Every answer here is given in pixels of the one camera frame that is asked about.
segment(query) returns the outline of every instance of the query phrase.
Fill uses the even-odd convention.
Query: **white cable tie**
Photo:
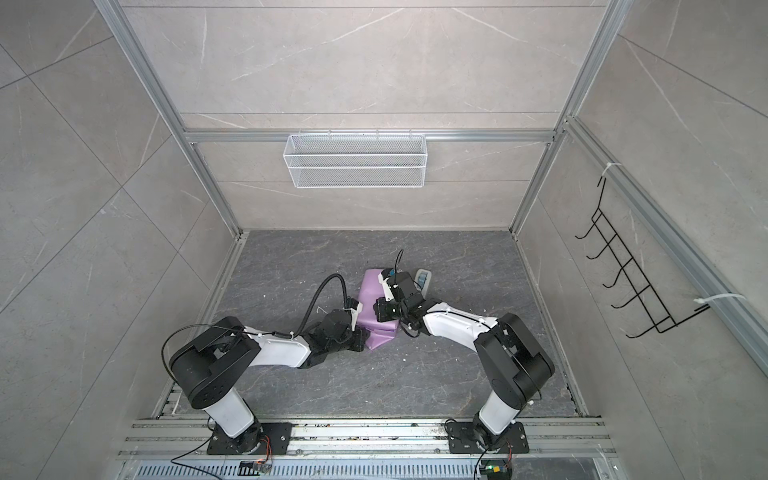
[[[600,174],[600,176],[601,176],[601,177],[605,177],[605,172],[607,172],[607,171],[608,171],[608,169],[609,169],[609,168],[611,168],[611,167],[612,167],[612,166],[614,166],[614,165],[621,165],[621,164],[615,164],[615,163],[613,163],[613,162],[608,162],[608,163],[606,163],[606,164],[605,164],[605,169],[603,169],[603,173],[602,173],[602,174]]]
[[[719,298],[726,298],[729,296],[733,298],[741,298],[742,300],[746,300],[746,297],[744,295],[740,295],[738,293],[718,293],[717,295],[708,296],[707,298],[694,298],[694,302],[704,305],[705,303],[709,303],[710,300],[717,300]]]

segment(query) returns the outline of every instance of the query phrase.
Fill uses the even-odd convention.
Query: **black mounting plate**
[[[270,438],[272,455],[288,453],[288,442],[293,429],[292,423],[262,423],[261,427],[250,428],[237,439],[231,439],[216,425],[214,436],[208,443],[208,455],[266,455],[265,436]]]
[[[451,453],[483,453],[475,440],[472,422],[448,422],[445,424],[445,432],[448,434],[448,447]],[[511,424],[499,437],[497,445],[500,445],[502,453],[510,448],[512,453],[529,453],[528,436],[525,427],[520,422]]]

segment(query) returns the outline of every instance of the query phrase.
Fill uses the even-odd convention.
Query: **wire basket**
[[[423,187],[422,134],[294,134],[283,158],[296,188]]]

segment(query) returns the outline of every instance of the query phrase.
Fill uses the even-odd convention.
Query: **black wire hook rack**
[[[603,239],[603,241],[605,242],[605,246],[603,247],[602,250],[600,250],[600,252],[597,255],[595,255],[594,257],[590,257],[589,255],[587,255],[587,258],[589,260],[596,260],[600,255],[602,255],[607,250],[607,251],[611,252],[611,255],[613,255],[614,259],[616,260],[616,263],[619,265],[619,271],[616,273],[616,278],[614,278],[613,283],[611,283],[610,285],[606,285],[605,283],[603,283],[603,286],[605,288],[613,288],[614,286],[616,286],[616,283],[618,282],[618,280],[621,277],[622,273],[624,274],[625,277],[627,277],[627,281],[629,282],[630,286],[632,287],[632,290],[634,291],[634,295],[629,300],[627,300],[626,302],[624,302],[621,305],[611,305],[611,306],[613,308],[615,308],[615,309],[624,308],[627,305],[629,305],[633,300],[637,299],[640,302],[640,304],[643,306],[643,310],[645,311],[645,313],[648,315],[648,319],[650,320],[651,326],[648,327],[647,329],[643,330],[642,332],[638,333],[637,335],[626,334],[627,338],[631,338],[631,339],[639,338],[639,337],[645,335],[646,333],[650,332],[653,329],[655,329],[659,333],[664,333],[664,332],[669,331],[670,329],[673,329],[674,327],[679,326],[679,325],[685,323],[686,321],[694,318],[699,313],[707,311],[710,308],[710,306],[705,304],[705,305],[702,305],[702,306],[699,306],[698,308],[696,308],[692,314],[690,314],[689,316],[685,317],[684,319],[682,319],[682,320],[675,320],[675,318],[672,316],[672,314],[670,313],[669,309],[667,308],[667,305],[664,304],[664,301],[661,299],[661,297],[659,296],[658,292],[654,288],[653,284],[650,282],[650,280],[648,279],[647,275],[643,271],[643,267],[637,262],[637,260],[635,260],[634,255],[632,254],[631,250],[629,250],[629,248],[627,248],[627,244],[624,242],[624,240],[621,238],[619,233],[616,231],[616,229],[614,228],[613,224],[608,219],[608,217],[606,217],[605,212],[603,212],[603,210],[601,209],[601,205],[602,205],[602,202],[603,202],[603,193],[605,192],[605,177],[600,177],[600,180],[598,181],[598,188],[600,188],[600,198],[598,200],[598,207],[595,209],[594,213],[592,214],[592,217],[590,217],[592,225],[589,227],[589,230],[587,230],[587,233],[585,233],[581,237],[579,237],[578,235],[575,235],[575,236],[579,240],[583,240],[584,238],[587,237],[587,235],[589,235],[589,233],[592,230],[596,230],[600,234],[600,236]],[[600,226],[598,225],[598,221],[600,219],[604,219],[605,220],[605,223],[610,227],[611,231],[604,231],[606,229],[604,229],[604,228],[601,229],[600,228]],[[611,246],[611,244],[615,243],[615,241],[620,242],[621,246],[623,246],[624,249],[627,251],[627,254],[629,255],[629,260],[627,260],[626,262],[622,262],[621,260],[619,260],[619,256],[616,254],[616,251]],[[643,277],[643,281],[645,283],[645,286],[643,286],[641,289],[637,288],[638,285],[635,285],[635,282],[632,281],[632,279],[629,276],[629,273],[627,273],[626,269],[631,264],[634,264],[634,267],[637,268],[637,270],[641,273],[641,275]],[[661,308],[664,310],[664,313],[663,313],[664,318],[662,318],[659,321],[656,321],[654,319],[654,316],[650,313],[650,310],[648,309],[647,300],[644,300],[644,298],[642,297],[642,294],[645,293],[648,290],[650,290],[650,292],[648,294],[654,295],[656,297],[656,300],[658,301],[658,303],[661,305]]]

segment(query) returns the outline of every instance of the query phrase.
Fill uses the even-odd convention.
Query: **wall tile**
[[[232,242],[234,240],[227,225],[221,220],[216,207],[208,202],[179,253],[210,287],[216,281]]]
[[[174,330],[194,322],[207,293],[205,284],[176,255],[85,397],[39,480],[105,478],[110,457],[125,439],[124,429],[151,414],[165,385],[167,374],[157,357],[162,342]],[[167,354],[180,348],[187,337],[184,333],[174,337]],[[104,440],[89,442],[84,450],[82,439],[94,434]]]
[[[28,79],[0,89],[0,309],[120,187]]]
[[[208,203],[203,184],[172,138],[125,184],[125,191],[177,249]]]
[[[210,171],[219,181],[290,182],[283,142],[199,144]]]
[[[587,231],[600,195],[594,186],[600,170],[591,162],[578,147],[567,145],[550,170],[540,199],[584,276],[664,441],[685,478],[759,478],[768,468],[763,455],[768,381],[712,311],[663,334],[626,337],[649,327],[650,320],[638,300],[619,310],[611,307],[633,293],[624,275],[613,288],[602,285],[610,284],[618,272],[609,252],[596,260],[586,258],[604,245],[599,234],[593,230],[584,240],[575,238]],[[610,183],[601,206],[669,312],[677,320],[693,313],[698,292]],[[600,225],[611,235],[607,224]],[[617,251],[623,248],[616,240],[612,245]],[[639,270],[632,269],[629,275],[638,288],[646,284]],[[660,304],[650,295],[643,298],[661,320]]]
[[[0,87],[3,87],[12,81],[17,81],[24,76],[24,72],[18,67],[11,55],[8,55],[0,47]]]
[[[580,116],[768,318],[768,120],[623,39]]]
[[[630,478],[682,480],[606,321],[547,211],[534,203],[519,241],[590,415],[601,415]]]
[[[187,128],[553,128],[558,112],[517,114],[181,114]]]
[[[562,108],[603,8],[126,13],[183,112],[504,113]]]
[[[768,114],[768,3],[637,0],[622,35]]]
[[[541,142],[433,142],[426,180],[530,180],[544,152]]]
[[[412,7],[412,0],[121,0],[134,7]],[[515,7],[604,7],[606,0],[515,0]],[[419,7],[508,7],[509,0],[419,0]]]
[[[37,475],[174,254],[118,192],[0,314],[1,477]]]
[[[432,182],[423,188],[297,189],[220,182],[244,229],[474,228],[506,230],[527,181]]]
[[[32,80],[121,184],[170,136],[114,38]]]
[[[0,2],[0,44],[28,74],[111,35],[91,0]]]
[[[200,151],[219,181],[290,182],[279,142],[204,143]],[[541,142],[432,142],[426,180],[530,180]]]

